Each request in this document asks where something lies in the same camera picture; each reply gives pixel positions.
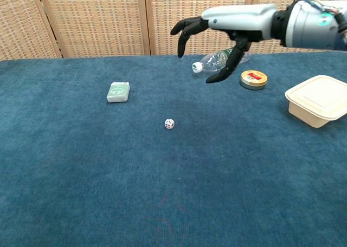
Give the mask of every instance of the table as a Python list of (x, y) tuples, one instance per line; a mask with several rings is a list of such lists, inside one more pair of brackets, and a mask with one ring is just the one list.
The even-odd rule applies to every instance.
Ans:
[[(202, 56), (0, 62), (0, 242), (347, 246), (347, 117), (312, 128), (284, 96), (346, 82), (346, 55), (253, 55), (213, 84)], [(239, 84), (247, 69), (265, 89)], [(108, 103), (123, 81), (128, 102)]]

